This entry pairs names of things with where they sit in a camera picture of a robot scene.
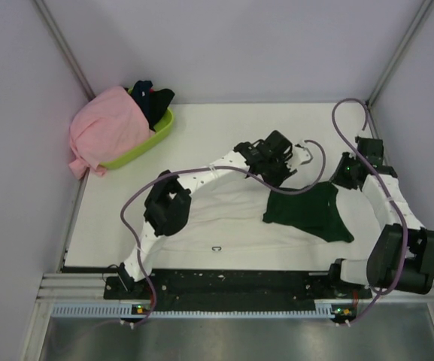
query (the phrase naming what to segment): lime green laundry basket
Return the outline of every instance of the lime green laundry basket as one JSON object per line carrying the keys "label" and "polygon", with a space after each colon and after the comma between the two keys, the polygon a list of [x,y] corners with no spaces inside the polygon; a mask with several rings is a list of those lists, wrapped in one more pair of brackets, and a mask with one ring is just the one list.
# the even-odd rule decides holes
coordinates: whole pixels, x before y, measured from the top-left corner
{"label": "lime green laundry basket", "polygon": [[163,118],[157,124],[155,124],[155,134],[153,137],[147,139],[115,160],[112,160],[111,162],[103,162],[100,163],[100,165],[106,169],[117,169],[139,157],[141,154],[153,148],[155,145],[165,139],[168,134],[170,134],[171,128],[173,127],[173,119],[173,112],[170,108],[168,108],[165,112],[165,115],[163,115]]}

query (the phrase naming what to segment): dark green towel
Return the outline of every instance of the dark green towel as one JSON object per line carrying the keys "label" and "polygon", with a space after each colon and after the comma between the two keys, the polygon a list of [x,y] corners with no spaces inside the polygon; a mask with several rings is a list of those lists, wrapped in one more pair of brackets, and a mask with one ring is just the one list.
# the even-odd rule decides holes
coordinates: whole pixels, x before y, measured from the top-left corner
{"label": "dark green towel", "polygon": [[316,184],[297,196],[270,192],[263,221],[294,226],[327,242],[352,242],[354,237],[338,214],[337,192],[330,182]]}

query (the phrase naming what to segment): gray wall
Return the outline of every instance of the gray wall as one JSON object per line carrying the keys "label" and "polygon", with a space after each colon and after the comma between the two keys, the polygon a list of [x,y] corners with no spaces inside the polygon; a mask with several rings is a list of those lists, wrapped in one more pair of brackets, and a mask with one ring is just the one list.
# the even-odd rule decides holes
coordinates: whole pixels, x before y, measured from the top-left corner
{"label": "gray wall", "polygon": [[46,0],[96,93],[178,102],[367,98],[422,0]]}
{"label": "gray wall", "polygon": [[413,211],[434,229],[434,10],[375,109]]}
{"label": "gray wall", "polygon": [[28,0],[0,0],[0,361],[18,358],[77,184],[68,125],[85,99]]}

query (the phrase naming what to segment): purple cable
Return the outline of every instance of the purple cable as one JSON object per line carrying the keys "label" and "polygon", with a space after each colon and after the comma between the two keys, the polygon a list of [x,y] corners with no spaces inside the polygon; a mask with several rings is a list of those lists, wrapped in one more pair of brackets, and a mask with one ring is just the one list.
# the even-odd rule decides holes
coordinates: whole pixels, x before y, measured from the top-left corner
{"label": "purple cable", "polygon": [[[320,179],[322,178],[323,175],[323,171],[325,170],[325,165],[326,165],[326,154],[325,154],[325,150],[323,149],[323,147],[320,145],[320,143],[318,143],[317,141],[314,141],[312,139],[307,139],[305,140],[306,143],[312,143],[315,144],[319,149],[320,152],[322,153],[322,167],[320,168],[320,173],[317,176],[317,179],[315,180],[315,182],[313,182],[311,185],[306,186],[300,190],[294,190],[294,191],[287,191],[287,190],[281,190],[277,187],[273,187],[270,184],[267,184],[264,180],[261,180],[260,178],[258,178],[255,174],[251,174],[249,171],[245,171],[244,169],[240,169],[240,168],[236,168],[236,167],[232,167],[230,165],[216,165],[214,167],[214,169],[225,169],[225,170],[230,170],[230,171],[238,171],[240,173],[243,173],[245,175],[247,175],[250,178],[253,178],[255,181],[258,181],[259,183],[263,184],[264,186],[268,187],[270,190],[273,190],[274,192],[277,193],[282,193],[282,194],[287,194],[289,196],[297,196],[298,194],[302,194],[304,192],[309,191],[315,184],[317,184]],[[138,260],[138,266],[140,267],[141,273],[143,273],[144,278],[146,279],[146,281],[148,282],[148,286],[150,286],[151,289],[151,293],[153,295],[153,303],[150,306],[150,310],[145,314],[145,316],[140,319],[138,322],[134,323],[133,326],[140,326],[143,323],[148,321],[148,318],[150,317],[150,315],[153,313],[153,311],[155,311],[155,307],[156,307],[156,290],[155,290],[155,285],[153,284],[152,280],[150,279],[150,277],[148,276],[148,273],[144,270],[143,267],[143,262],[141,261],[141,241],[140,238],[138,237],[138,234],[136,233],[135,229],[133,229],[133,227],[128,223],[128,221],[125,218],[125,211],[126,209],[133,203],[133,201],[135,201],[135,199],[137,199],[145,190],[147,190],[148,188],[152,187],[154,184],[161,182],[169,177],[173,177],[175,175],[179,175],[179,174],[189,174],[189,173],[200,173],[203,171],[211,171],[210,168],[208,167],[204,167],[204,168],[196,168],[196,169],[185,169],[183,171],[173,171],[172,173],[167,173],[164,174],[160,177],[158,177],[155,180],[152,180],[150,183],[148,183],[146,186],[142,187],[138,192],[136,192],[133,196],[131,196],[128,201],[126,201],[125,205],[121,208],[121,212],[120,212],[120,219],[123,222],[123,224],[126,226],[126,228],[129,229],[129,231],[132,233],[133,237],[135,237],[136,240],[136,245],[138,246],[138,250],[137,250],[137,260]],[[51,336],[51,343],[53,346],[53,349],[55,350],[55,352],[57,352],[58,354],[64,353],[67,350],[69,350],[71,347],[74,346],[74,344],[76,344],[78,341],[80,341],[83,337],[89,335],[91,332],[93,332],[95,329],[98,329],[101,326],[104,325],[108,325],[110,323],[119,323],[119,320],[105,320],[102,321],[100,323],[97,323],[96,325],[90,327],[87,331],[82,332],[81,334],[79,334],[75,340],[73,342],[71,342],[70,344],[64,346],[63,348],[59,348],[56,345],[56,339],[55,339],[55,332],[53,332],[52,336]]]}
{"label": "purple cable", "polygon": [[[347,98],[347,99],[343,99],[340,102],[338,102],[337,104],[335,104],[334,108],[332,109],[332,124],[334,125],[335,131],[340,136],[340,138],[342,138],[342,140],[344,141],[344,143],[346,143],[346,145],[349,146],[350,149],[352,149],[352,151],[355,153],[355,155],[357,156],[357,158],[359,158],[359,160],[370,170],[370,172],[372,173],[372,175],[375,176],[375,178],[378,180],[379,184],[381,185],[382,190],[384,191],[384,194],[386,195],[387,198],[390,199],[391,198],[391,194],[390,194],[387,186],[385,185],[385,182],[382,179],[382,177],[379,175],[379,173],[377,173],[377,171],[367,161],[367,159],[361,154],[361,152],[359,152],[352,145],[352,143],[350,143],[349,140],[346,139],[346,137],[342,134],[342,132],[340,131],[340,129],[337,127],[337,122],[335,120],[335,111],[337,110],[337,108],[338,108],[338,106],[340,104],[346,103],[346,102],[357,102],[360,105],[362,105],[362,108],[364,109],[364,112],[366,113],[366,119],[365,119],[364,126],[363,126],[362,130],[364,130],[366,128],[367,124],[369,124],[369,117],[370,117],[370,115],[369,115],[369,110],[367,109],[365,103],[362,102],[359,99]],[[397,284],[399,283],[399,279],[400,279],[400,277],[402,275],[402,270],[404,269],[405,254],[407,252],[407,244],[408,244],[408,227],[407,227],[407,223],[405,222],[404,215],[400,211],[400,209],[397,206],[397,204],[393,200],[390,200],[389,202],[390,202],[390,205],[396,211],[397,216],[399,217],[400,222],[402,224],[402,249],[401,249],[401,254],[400,254],[400,258],[399,258],[399,265],[397,266],[396,276],[395,276],[394,280],[392,281],[392,283],[390,284],[389,288],[387,288],[385,291],[383,291],[382,289],[380,289],[380,290],[374,290],[374,289],[372,289],[376,293],[375,298],[369,303],[369,305],[360,314],[357,315],[357,317],[354,320],[351,321],[351,323],[355,323],[358,320],[360,320],[362,317],[364,317],[367,314],[367,312],[369,312],[369,309],[372,308],[372,306],[377,302],[377,300],[381,296],[388,295],[389,293],[391,293],[396,288]]]}

